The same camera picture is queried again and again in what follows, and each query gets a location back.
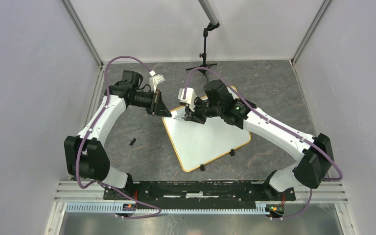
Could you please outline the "yellow framed whiteboard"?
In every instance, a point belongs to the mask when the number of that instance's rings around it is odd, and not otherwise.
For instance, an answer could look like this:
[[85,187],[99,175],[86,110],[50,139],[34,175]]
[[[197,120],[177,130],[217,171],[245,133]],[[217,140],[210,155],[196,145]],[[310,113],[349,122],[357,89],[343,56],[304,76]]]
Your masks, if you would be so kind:
[[191,172],[217,158],[229,154],[251,141],[251,134],[226,124],[219,117],[207,118],[205,124],[177,119],[185,107],[171,110],[172,117],[163,123],[184,172]]

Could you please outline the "black marker cap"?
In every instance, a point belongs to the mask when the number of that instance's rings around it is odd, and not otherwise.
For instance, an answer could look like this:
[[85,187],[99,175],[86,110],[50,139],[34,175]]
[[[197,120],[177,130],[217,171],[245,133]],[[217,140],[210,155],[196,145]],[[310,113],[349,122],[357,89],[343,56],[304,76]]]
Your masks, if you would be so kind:
[[134,143],[136,142],[136,140],[137,140],[136,138],[133,138],[133,139],[131,140],[131,142],[129,143],[129,145],[130,145],[130,146],[134,145]]

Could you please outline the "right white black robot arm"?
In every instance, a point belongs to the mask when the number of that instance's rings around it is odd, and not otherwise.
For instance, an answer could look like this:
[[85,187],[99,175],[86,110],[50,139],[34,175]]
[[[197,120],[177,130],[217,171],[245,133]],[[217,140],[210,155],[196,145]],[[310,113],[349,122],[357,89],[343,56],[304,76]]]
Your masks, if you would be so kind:
[[272,118],[254,103],[246,100],[221,80],[204,86],[207,99],[199,98],[193,88],[181,88],[178,99],[185,106],[185,121],[205,124],[218,117],[226,124],[257,134],[287,152],[295,163],[275,170],[266,178],[263,194],[275,200],[289,188],[303,185],[317,189],[332,166],[330,138],[324,134],[313,136]]

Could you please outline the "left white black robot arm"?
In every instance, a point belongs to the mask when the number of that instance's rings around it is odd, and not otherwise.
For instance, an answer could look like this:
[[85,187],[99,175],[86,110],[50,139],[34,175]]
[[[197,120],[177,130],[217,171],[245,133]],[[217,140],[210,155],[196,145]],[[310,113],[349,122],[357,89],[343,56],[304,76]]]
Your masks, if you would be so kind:
[[134,194],[131,176],[111,166],[104,149],[106,139],[119,116],[129,106],[144,108],[149,115],[171,117],[157,85],[164,82],[161,74],[150,72],[151,78],[144,91],[141,74],[125,70],[122,79],[110,85],[102,103],[90,122],[76,135],[64,141],[67,171],[71,176],[86,178],[115,187],[121,199]]

